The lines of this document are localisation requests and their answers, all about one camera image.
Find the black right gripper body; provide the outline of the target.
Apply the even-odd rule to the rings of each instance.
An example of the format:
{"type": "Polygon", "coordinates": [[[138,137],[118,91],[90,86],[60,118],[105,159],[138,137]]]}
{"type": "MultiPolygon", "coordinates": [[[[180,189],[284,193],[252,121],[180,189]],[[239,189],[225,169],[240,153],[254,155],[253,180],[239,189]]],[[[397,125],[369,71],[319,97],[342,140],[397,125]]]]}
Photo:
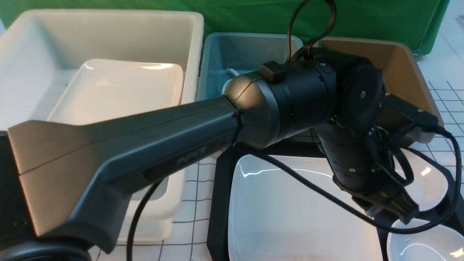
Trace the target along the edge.
{"type": "Polygon", "coordinates": [[[316,126],[320,148],[333,170],[333,181],[373,218],[386,210],[404,224],[419,213],[419,205],[406,191],[414,181],[413,169],[403,151],[374,128],[364,136],[334,122],[316,126]]]}

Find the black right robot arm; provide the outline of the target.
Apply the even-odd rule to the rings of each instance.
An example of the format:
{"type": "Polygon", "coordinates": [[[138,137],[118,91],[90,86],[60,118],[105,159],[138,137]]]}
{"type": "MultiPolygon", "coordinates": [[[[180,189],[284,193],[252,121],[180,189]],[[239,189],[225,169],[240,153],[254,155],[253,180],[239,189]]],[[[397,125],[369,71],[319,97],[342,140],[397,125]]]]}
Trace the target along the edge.
{"type": "Polygon", "coordinates": [[[261,149],[312,127],[335,184],[369,216],[419,214],[396,145],[416,107],[360,56],[305,47],[235,77],[214,99],[88,125],[29,120],[1,132],[1,260],[89,261],[111,252],[132,194],[214,152],[261,149]]]}

